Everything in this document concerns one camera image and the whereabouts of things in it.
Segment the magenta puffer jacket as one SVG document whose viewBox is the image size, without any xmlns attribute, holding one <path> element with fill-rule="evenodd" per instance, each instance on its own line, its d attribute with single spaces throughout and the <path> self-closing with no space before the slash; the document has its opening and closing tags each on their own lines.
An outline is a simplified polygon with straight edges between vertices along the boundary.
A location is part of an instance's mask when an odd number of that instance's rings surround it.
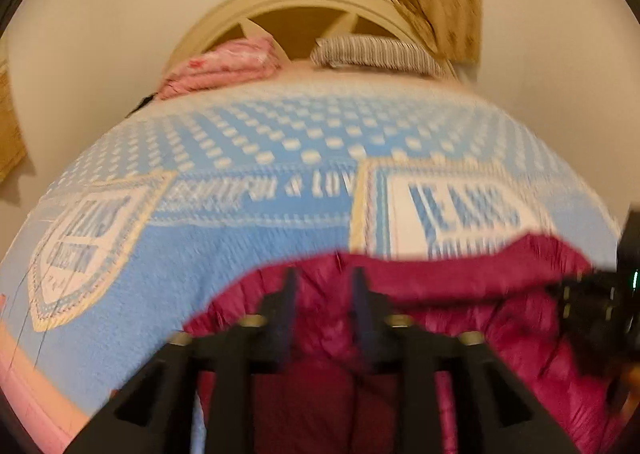
<svg viewBox="0 0 640 454">
<path fill-rule="evenodd" d="M 261 453 L 387 453 L 396 385 L 367 371 L 358 348 L 352 272 L 425 330 L 478 332 L 583 453 L 608 453 L 626 428 L 611 396 L 616 374 L 578 370 L 547 287 L 593 269 L 566 243 L 529 234 L 488 255 L 388 261 L 343 252 L 297 261 L 292 353 L 256 379 Z"/>
</svg>

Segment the blue pink printed bedspread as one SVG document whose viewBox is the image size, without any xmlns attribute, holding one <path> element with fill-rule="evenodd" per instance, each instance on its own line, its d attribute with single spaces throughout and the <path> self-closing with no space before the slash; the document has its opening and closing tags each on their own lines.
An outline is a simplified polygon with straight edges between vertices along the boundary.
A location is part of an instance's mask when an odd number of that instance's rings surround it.
<svg viewBox="0 0 640 454">
<path fill-rule="evenodd" d="M 290 69 L 153 101 L 70 164 L 1 263 L 1 389 L 59 453 L 235 278 L 326 251 L 487 253 L 552 233 L 600 265 L 620 228 L 526 126 L 454 83 Z"/>
</svg>

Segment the beige curtain left window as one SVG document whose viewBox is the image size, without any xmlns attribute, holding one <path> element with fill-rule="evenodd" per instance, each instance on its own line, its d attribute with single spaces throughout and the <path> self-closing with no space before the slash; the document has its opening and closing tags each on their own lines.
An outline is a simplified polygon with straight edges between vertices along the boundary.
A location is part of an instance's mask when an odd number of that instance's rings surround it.
<svg viewBox="0 0 640 454">
<path fill-rule="evenodd" d="M 14 111 L 9 77 L 9 54 L 6 37 L 0 49 L 0 182 L 20 165 L 26 156 L 20 123 Z"/>
</svg>

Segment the striped pillow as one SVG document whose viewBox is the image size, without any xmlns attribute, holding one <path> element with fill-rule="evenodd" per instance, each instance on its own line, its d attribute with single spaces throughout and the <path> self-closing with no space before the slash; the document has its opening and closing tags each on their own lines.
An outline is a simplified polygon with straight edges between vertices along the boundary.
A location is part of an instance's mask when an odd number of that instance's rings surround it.
<svg viewBox="0 0 640 454">
<path fill-rule="evenodd" d="M 372 35 L 341 35 L 316 40 L 309 59 L 316 66 L 356 66 L 444 78 L 449 72 L 421 46 Z"/>
</svg>

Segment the folded pink blanket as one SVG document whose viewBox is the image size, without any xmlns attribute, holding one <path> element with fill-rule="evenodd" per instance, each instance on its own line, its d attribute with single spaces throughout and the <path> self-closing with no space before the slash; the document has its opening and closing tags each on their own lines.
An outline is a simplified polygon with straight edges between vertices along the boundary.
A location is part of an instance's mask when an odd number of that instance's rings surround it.
<svg viewBox="0 0 640 454">
<path fill-rule="evenodd" d="M 229 40 L 212 51 L 176 64 L 163 76 L 155 97 L 167 100 L 191 92 L 264 80 L 276 74 L 280 65 L 270 36 Z"/>
</svg>

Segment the cream wooden headboard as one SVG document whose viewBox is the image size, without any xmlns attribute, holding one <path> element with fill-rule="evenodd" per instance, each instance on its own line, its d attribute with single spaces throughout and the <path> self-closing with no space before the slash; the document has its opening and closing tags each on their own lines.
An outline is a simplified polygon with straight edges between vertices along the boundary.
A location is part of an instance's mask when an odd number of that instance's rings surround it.
<svg viewBox="0 0 640 454">
<path fill-rule="evenodd" d="M 392 0 L 224 0 L 186 31 L 164 70 L 233 35 L 269 35 L 281 61 L 291 62 L 308 58 L 318 38 L 352 33 L 423 44 Z"/>
</svg>

